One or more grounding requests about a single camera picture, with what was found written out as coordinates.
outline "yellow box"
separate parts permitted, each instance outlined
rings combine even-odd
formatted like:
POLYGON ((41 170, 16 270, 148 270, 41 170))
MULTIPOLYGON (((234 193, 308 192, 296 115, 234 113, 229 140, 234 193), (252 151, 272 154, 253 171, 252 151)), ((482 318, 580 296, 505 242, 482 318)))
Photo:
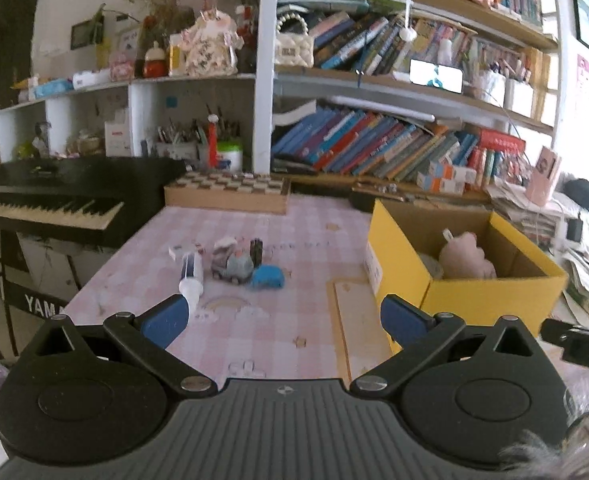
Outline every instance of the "yellow box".
POLYGON ((376 201, 365 260, 377 304, 396 294, 428 314, 452 312, 470 325, 491 326, 513 314, 535 335, 567 281, 557 264, 494 212, 433 210, 391 200, 376 201), (454 236, 475 233, 498 278, 433 280, 417 253, 438 258, 446 228, 454 236))

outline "gray ribbed surface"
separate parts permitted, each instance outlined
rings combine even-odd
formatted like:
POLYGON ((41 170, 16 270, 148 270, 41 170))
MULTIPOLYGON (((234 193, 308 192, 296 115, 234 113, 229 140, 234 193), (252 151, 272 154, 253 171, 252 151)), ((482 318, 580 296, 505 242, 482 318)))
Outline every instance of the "gray ribbed surface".
POLYGON ((213 399, 182 402, 153 441, 127 456, 77 468, 15 458, 0 469, 0 480, 501 478, 432 455, 387 404, 357 400, 337 380, 232 380, 213 399))

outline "chessboard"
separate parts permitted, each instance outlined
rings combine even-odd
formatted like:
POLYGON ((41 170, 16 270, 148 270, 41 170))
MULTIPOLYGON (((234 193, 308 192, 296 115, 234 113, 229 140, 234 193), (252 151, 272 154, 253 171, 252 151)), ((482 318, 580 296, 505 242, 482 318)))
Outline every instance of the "chessboard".
POLYGON ((166 205, 286 214, 290 182, 251 173, 190 171, 165 186, 166 205))

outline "piano keyboard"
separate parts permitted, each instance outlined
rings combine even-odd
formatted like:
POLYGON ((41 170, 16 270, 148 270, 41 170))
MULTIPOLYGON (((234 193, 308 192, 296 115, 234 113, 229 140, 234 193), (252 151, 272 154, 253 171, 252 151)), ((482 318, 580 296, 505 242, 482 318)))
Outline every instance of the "piano keyboard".
POLYGON ((0 194, 0 218, 103 231, 123 205, 111 198, 0 194))

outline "orange and white box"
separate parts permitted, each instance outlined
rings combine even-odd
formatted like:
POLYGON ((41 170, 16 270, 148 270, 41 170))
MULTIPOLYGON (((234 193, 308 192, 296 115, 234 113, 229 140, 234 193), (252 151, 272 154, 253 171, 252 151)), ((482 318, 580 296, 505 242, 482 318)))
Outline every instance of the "orange and white box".
POLYGON ((418 174, 417 184, 421 189, 435 193, 462 195, 463 190, 465 190, 465 182, 459 182, 450 178, 439 178, 423 173, 418 174))
POLYGON ((477 178, 477 170, 474 168, 441 164, 440 162, 431 162, 428 173, 437 178, 447 178, 449 180, 456 180, 457 182, 464 182, 465 184, 474 184, 477 178))

